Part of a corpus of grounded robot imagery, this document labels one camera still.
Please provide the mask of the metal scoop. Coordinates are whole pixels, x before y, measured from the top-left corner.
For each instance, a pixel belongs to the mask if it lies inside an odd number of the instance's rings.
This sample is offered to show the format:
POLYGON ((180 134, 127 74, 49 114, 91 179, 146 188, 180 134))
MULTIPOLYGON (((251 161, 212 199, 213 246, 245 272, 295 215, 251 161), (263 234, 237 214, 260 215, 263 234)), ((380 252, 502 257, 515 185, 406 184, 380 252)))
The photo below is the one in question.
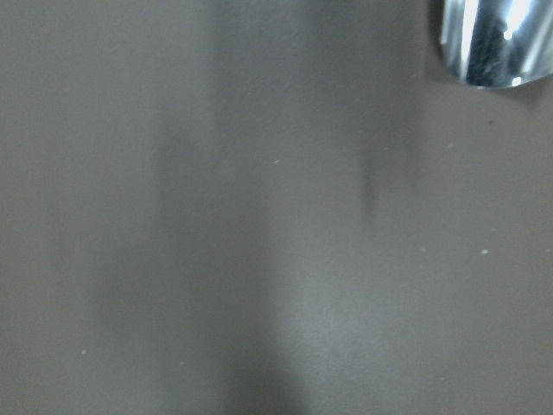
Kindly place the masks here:
POLYGON ((552 2, 445 1, 445 67, 480 89, 522 86, 552 75, 552 2))

